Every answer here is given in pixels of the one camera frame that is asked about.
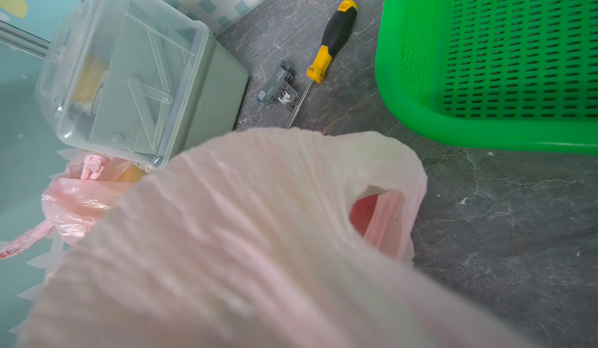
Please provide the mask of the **pink plastic bag back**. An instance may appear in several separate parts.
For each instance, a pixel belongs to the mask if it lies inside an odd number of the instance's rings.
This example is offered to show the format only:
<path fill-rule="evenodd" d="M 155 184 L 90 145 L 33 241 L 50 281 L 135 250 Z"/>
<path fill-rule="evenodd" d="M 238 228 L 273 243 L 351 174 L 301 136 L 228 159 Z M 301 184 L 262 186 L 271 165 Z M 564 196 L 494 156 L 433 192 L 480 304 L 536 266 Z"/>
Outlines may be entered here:
<path fill-rule="evenodd" d="M 251 129 L 146 176 L 63 257 L 20 347 L 529 347 L 413 267 L 420 158 Z"/>

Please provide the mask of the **pink plastic bag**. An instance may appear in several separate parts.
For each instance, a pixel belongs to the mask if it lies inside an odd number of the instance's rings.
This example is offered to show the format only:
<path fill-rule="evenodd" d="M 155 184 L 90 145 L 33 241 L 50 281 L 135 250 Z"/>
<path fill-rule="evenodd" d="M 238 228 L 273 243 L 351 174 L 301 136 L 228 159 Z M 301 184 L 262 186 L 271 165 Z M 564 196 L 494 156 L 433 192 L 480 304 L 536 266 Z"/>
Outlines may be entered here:
<path fill-rule="evenodd" d="M 251 129 L 146 176 L 63 257 L 20 347 L 529 347 L 413 267 L 420 158 Z"/>
<path fill-rule="evenodd" d="M 90 152 L 77 155 L 42 194 L 45 220 L 5 245 L 1 258 L 17 256 L 54 231 L 68 245 L 76 244 L 145 175 L 132 161 Z"/>

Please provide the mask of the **pink plastic bag front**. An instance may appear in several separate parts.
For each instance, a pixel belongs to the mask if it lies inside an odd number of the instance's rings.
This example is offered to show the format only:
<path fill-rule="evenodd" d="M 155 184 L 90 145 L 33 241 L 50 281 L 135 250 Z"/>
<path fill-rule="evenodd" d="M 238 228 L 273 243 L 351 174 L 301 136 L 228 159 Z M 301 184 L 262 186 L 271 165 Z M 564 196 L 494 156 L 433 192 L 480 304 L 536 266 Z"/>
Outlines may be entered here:
<path fill-rule="evenodd" d="M 1 258 L 17 256 L 54 231 L 68 245 L 76 244 L 145 175 L 132 161 L 90 152 L 77 155 L 42 194 L 45 220 L 5 245 Z"/>

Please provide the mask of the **small grey electrical module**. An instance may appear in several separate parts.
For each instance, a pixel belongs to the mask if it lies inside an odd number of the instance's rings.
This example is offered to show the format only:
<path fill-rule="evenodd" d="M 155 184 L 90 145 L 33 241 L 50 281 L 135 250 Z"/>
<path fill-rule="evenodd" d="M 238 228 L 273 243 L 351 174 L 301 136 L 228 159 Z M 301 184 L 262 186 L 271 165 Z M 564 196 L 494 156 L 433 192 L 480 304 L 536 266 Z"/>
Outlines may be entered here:
<path fill-rule="evenodd" d="M 295 71 L 286 61 L 281 60 L 266 85 L 259 91 L 257 101 L 272 105 L 281 103 L 288 111 L 294 111 L 299 101 L 297 91 L 292 87 Z"/>

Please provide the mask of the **clear lidded storage box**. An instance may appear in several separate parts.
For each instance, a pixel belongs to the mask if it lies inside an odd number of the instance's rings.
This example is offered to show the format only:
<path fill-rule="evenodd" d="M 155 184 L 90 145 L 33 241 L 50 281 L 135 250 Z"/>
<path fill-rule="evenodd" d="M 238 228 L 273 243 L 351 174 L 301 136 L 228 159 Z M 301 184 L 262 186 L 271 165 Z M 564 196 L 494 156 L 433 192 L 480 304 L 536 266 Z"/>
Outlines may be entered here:
<path fill-rule="evenodd" d="M 163 0 L 82 0 L 53 35 L 36 97 L 64 144 L 158 170 L 229 133 L 248 81 L 204 23 Z"/>

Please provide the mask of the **green plastic basket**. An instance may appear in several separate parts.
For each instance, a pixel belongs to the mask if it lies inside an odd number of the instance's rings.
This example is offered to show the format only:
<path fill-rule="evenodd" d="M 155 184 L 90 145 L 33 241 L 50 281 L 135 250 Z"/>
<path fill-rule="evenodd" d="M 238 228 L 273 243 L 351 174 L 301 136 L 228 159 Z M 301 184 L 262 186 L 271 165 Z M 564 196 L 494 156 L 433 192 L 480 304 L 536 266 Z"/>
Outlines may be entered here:
<path fill-rule="evenodd" d="M 597 0 L 384 0 L 375 76 L 434 141 L 597 152 Z"/>

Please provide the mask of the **yellow black handled screwdriver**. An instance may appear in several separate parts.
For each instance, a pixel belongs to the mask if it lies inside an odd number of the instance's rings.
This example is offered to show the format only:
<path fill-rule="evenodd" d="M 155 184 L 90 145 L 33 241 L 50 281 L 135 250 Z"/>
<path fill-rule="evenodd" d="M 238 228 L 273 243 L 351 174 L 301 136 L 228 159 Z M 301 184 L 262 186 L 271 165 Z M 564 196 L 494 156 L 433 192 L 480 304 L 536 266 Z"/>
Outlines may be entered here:
<path fill-rule="evenodd" d="M 314 83 L 321 84 L 325 80 L 326 72 L 331 62 L 350 38 L 357 16 L 358 4 L 353 0 L 344 0 L 330 18 L 322 35 L 322 41 L 316 57 L 306 72 L 306 76 L 309 79 L 308 86 L 302 93 L 301 99 L 286 123 L 288 129 L 294 125 L 294 121 L 311 90 L 311 86 Z"/>

